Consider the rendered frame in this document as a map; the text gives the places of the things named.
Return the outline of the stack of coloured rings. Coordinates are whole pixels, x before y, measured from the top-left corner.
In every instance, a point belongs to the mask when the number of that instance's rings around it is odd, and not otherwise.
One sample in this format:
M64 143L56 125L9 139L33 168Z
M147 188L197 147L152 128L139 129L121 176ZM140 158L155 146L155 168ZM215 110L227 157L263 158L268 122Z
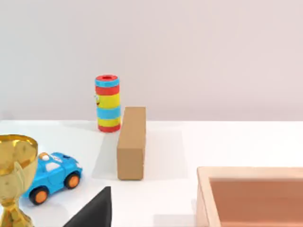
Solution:
M95 78L98 129L112 133L121 128L120 81L115 75Z

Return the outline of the gold trophy cup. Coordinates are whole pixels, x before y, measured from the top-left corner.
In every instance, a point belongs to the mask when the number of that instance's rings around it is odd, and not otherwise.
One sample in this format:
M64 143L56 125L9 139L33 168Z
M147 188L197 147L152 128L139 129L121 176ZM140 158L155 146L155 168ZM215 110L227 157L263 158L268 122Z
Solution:
M38 143L19 134L0 135L0 227L34 227L19 208L19 198L36 174Z

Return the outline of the brown cardboard box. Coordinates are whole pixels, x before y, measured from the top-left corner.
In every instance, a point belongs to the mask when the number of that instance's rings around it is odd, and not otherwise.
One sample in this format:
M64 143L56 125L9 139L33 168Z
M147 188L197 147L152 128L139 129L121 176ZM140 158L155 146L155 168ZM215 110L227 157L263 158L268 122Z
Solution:
M126 107L117 145L119 180L142 180L146 147L146 108Z

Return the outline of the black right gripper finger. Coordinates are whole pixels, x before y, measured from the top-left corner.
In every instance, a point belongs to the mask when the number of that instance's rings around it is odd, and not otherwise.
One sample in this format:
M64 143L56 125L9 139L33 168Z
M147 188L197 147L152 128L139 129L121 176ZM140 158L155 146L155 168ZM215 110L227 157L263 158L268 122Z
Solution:
M111 227L111 187L101 190L63 227Z

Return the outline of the shallow salmon-coloured box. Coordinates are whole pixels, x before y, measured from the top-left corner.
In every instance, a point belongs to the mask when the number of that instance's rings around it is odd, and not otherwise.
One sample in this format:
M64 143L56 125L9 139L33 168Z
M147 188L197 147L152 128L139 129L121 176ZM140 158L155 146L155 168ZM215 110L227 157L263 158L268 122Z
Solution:
M197 168L196 227L303 227L303 167Z

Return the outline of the blue toy car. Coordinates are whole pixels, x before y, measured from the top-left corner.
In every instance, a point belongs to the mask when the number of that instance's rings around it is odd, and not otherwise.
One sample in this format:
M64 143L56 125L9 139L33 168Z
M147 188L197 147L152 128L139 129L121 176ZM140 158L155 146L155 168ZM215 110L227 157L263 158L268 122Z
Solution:
M82 170L80 163L71 156L60 152L40 153L34 179L22 197L29 198L34 205L40 205L63 188L76 188Z

